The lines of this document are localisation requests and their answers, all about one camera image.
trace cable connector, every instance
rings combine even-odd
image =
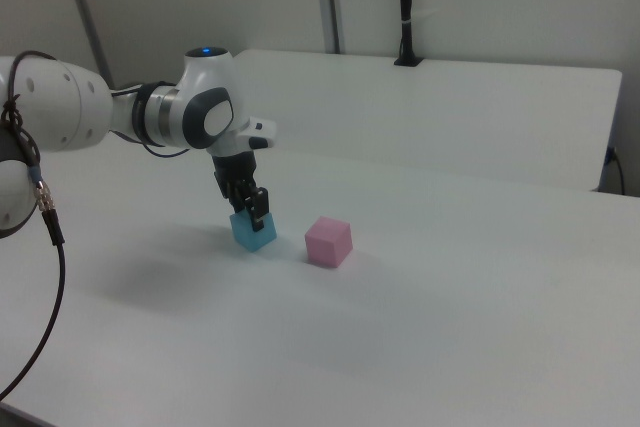
[[[38,181],[33,191],[34,191],[34,194],[36,195],[36,202],[38,204],[38,208],[40,209],[40,212],[44,213],[50,210],[55,210],[56,206],[53,203],[53,197],[51,197],[51,191],[49,190],[49,186],[44,180]]]
[[[49,231],[51,243],[56,246],[64,244],[64,236],[62,235],[58,213],[56,212],[56,206],[53,203],[49,186],[44,180],[40,180],[34,188],[34,193],[38,208],[40,212],[42,212],[42,219]]]

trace cube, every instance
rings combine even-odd
[[[338,267],[353,250],[351,225],[348,222],[320,217],[304,236],[309,262]]]
[[[271,213],[264,216],[264,227],[258,232],[253,231],[251,217],[249,217],[249,213],[246,210],[241,210],[237,214],[231,215],[229,220],[231,220],[233,238],[249,252],[255,252],[277,237]]]

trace table surface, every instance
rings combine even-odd
[[[284,149],[593,190],[621,74],[613,70],[248,50],[252,112]]]
[[[279,238],[252,254],[204,153],[110,136],[43,171],[67,291],[7,403],[54,425],[638,423],[636,199],[275,148],[257,179]],[[321,215],[352,226],[337,270],[306,263]],[[1,246],[4,384],[57,266],[38,217]]]

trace black cable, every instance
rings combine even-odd
[[[120,97],[121,95],[137,94],[140,89],[121,90],[120,92],[112,92],[111,97]]]
[[[149,152],[151,155],[154,155],[154,156],[156,156],[156,157],[160,157],[161,159],[171,159],[171,158],[173,158],[173,157],[178,157],[179,155],[186,154],[187,152],[189,152],[189,149],[184,149],[184,150],[181,150],[180,152],[176,152],[175,154],[166,154],[166,155],[165,155],[165,154],[159,154],[159,153],[157,153],[157,152],[154,152],[153,150],[151,150],[151,149],[149,148],[149,146],[148,146],[147,144],[142,144],[142,146],[143,146],[143,147],[145,148],[145,150],[146,150],[147,152]]]
[[[40,210],[42,211],[42,218],[47,226],[47,230],[49,231],[49,235],[51,237],[51,242],[58,248],[58,262],[60,264],[60,278],[58,280],[58,292],[56,294],[56,301],[53,305],[53,311],[51,313],[51,317],[49,318],[49,322],[47,324],[47,328],[44,331],[40,342],[38,343],[36,350],[31,355],[31,358],[26,363],[26,365],[22,368],[20,373],[16,376],[15,379],[0,393],[0,402],[9,395],[13,389],[22,381],[22,379],[27,375],[33,364],[36,362],[44,346],[49,340],[49,336],[51,335],[51,331],[53,330],[53,326],[56,323],[58,318],[58,313],[60,312],[60,305],[62,304],[62,296],[64,294],[64,283],[65,283],[65,257],[64,257],[64,249],[62,244],[64,243],[64,237],[62,236],[62,230],[60,229],[60,223],[58,221],[58,214],[56,213],[55,206],[53,203],[53,199],[51,198],[51,192],[49,191],[49,187],[42,179],[42,175],[40,172],[40,151],[38,146],[36,145],[35,140],[31,135],[22,128],[22,116],[18,111],[16,101],[20,97],[20,95],[15,95],[15,80],[16,80],[16,72],[18,70],[18,65],[20,62],[29,56],[42,57],[49,60],[56,60],[54,57],[49,54],[45,54],[43,52],[38,52],[37,50],[27,50],[18,55],[15,59],[13,59],[13,63],[11,64],[11,71],[9,73],[8,85],[7,85],[7,100],[2,108],[2,122],[9,122],[11,126],[11,131],[14,134],[16,143],[18,144],[20,150],[22,151],[25,163],[29,167],[29,178],[31,182],[33,182],[35,186],[35,196],[36,202]]]
[[[615,161],[616,165],[618,166],[618,173],[620,174],[620,192],[622,193],[622,195],[627,195],[624,188],[624,175],[622,173],[622,165],[620,165],[620,159],[618,158],[617,154],[615,156]]]
[[[64,257],[64,248],[62,244],[58,246],[58,261],[60,263],[60,278],[58,280],[58,293],[56,294],[56,301],[53,305],[53,312],[51,312],[51,317],[49,318],[49,323],[47,324],[47,328],[44,331],[44,335],[42,339],[40,339],[40,343],[36,347],[36,350],[31,355],[31,358],[27,362],[27,364],[23,367],[20,373],[16,376],[15,379],[9,384],[9,386],[0,393],[0,402],[9,395],[13,389],[15,389],[18,384],[24,379],[25,375],[29,372],[33,364],[38,360],[38,357],[42,353],[47,340],[49,340],[49,336],[51,335],[51,331],[53,330],[53,326],[56,323],[56,319],[58,318],[58,313],[60,312],[60,305],[62,304],[62,296],[64,294],[64,282],[66,276],[66,262]]]
[[[180,152],[176,152],[175,154],[159,154],[157,152],[154,152],[153,150],[151,150],[149,148],[149,146],[147,144],[143,144],[142,142],[138,142],[137,140],[133,140],[131,137],[124,135],[121,132],[116,132],[115,130],[112,130],[111,132],[113,132],[114,134],[116,134],[118,137],[120,137],[122,140],[126,141],[126,142],[130,142],[132,144],[138,144],[138,145],[142,145],[147,152],[149,152],[151,155],[154,155],[155,157],[160,157],[161,159],[171,159],[173,157],[178,157],[179,155],[182,154],[186,154],[187,152],[189,152],[189,149],[184,149]]]

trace white wall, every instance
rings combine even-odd
[[[75,0],[0,0],[0,55],[36,49],[93,71]]]
[[[320,0],[87,0],[116,85],[177,81],[184,52],[219,45],[324,52]]]
[[[347,53],[397,56],[399,0],[339,4]],[[622,71],[612,144],[628,191],[640,195],[640,0],[413,0],[413,7],[414,14],[434,10],[414,25],[421,55]],[[605,187],[618,191],[615,168],[607,169]]]

